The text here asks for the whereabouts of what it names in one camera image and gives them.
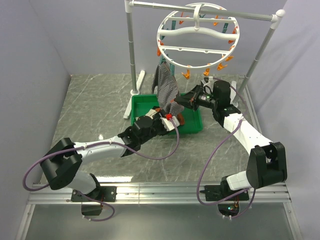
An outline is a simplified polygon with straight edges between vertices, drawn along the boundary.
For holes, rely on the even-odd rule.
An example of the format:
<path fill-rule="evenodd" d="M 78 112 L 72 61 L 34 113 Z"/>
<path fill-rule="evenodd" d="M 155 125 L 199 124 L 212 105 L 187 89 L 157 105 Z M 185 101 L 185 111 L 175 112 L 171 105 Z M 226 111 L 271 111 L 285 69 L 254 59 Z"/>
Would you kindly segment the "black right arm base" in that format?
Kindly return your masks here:
<path fill-rule="evenodd" d="M 220 185 L 205 185 L 204 189 L 200 190 L 199 192 L 201 194 L 204 194 L 205 200 L 207 202 L 216 202 L 232 194 L 235 194 L 239 191 L 240 190 L 230 190 L 227 186 L 223 187 Z M 228 201 L 234 201 L 234 200 L 248 201 L 249 194 L 247 192 L 242 192 L 239 195 L 228 199 Z"/>

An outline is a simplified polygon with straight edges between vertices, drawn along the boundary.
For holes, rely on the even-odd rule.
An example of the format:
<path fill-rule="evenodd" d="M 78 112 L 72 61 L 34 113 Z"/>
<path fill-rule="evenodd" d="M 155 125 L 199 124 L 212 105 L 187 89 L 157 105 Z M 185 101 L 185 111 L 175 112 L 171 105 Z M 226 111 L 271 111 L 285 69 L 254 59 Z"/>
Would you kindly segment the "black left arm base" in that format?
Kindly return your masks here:
<path fill-rule="evenodd" d="M 71 202 L 91 202 L 92 200 L 100 202 L 115 202 L 117 195 L 117 187 L 116 186 L 100 186 L 91 193 L 82 196 L 77 191 L 73 190 L 71 194 Z"/>

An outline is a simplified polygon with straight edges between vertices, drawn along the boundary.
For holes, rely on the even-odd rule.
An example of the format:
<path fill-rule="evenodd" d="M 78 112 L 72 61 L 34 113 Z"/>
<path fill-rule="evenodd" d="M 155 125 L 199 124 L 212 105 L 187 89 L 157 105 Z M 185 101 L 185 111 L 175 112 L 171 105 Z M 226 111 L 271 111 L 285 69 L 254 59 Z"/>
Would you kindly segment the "grey striped boxer underwear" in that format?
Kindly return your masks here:
<path fill-rule="evenodd" d="M 175 102 L 175 98 L 181 95 L 179 86 L 165 62 L 156 67 L 151 93 L 154 94 L 155 90 L 157 90 L 156 97 L 161 109 L 174 117 L 182 113 L 184 107 Z"/>

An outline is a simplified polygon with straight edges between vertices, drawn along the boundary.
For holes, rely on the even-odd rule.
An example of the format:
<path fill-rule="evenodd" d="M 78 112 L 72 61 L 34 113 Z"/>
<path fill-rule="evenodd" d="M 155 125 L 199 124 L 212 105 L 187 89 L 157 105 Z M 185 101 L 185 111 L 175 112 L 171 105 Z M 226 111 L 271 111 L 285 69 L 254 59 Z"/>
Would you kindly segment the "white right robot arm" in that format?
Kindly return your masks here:
<path fill-rule="evenodd" d="M 229 175 L 223 179 L 220 194 L 226 200 L 233 199 L 238 190 L 260 189 L 287 180 L 286 150 L 282 143 L 273 142 L 260 134 L 243 113 L 231 102 L 234 91 L 229 82 L 217 80 L 211 93 L 206 87 L 196 85 L 185 95 L 175 98 L 175 102 L 196 111 L 199 107 L 212 110 L 213 118 L 234 136 L 249 154 L 245 171 Z"/>

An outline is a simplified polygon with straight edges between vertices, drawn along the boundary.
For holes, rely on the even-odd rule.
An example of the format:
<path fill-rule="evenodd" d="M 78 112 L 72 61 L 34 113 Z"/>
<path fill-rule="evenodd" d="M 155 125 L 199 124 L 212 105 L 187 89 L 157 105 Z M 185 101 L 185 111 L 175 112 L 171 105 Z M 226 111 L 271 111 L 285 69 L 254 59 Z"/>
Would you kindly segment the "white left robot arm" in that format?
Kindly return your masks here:
<path fill-rule="evenodd" d="M 83 193 L 89 201 L 96 201 L 101 195 L 100 184 L 92 173 L 79 170 L 82 164 L 129 156 L 139 151 L 142 144 L 172 130 L 174 125 L 161 113 L 153 117 L 143 115 L 125 131 L 109 139 L 72 142 L 68 137 L 63 138 L 47 153 L 49 158 L 40 166 L 52 190 L 68 187 Z"/>

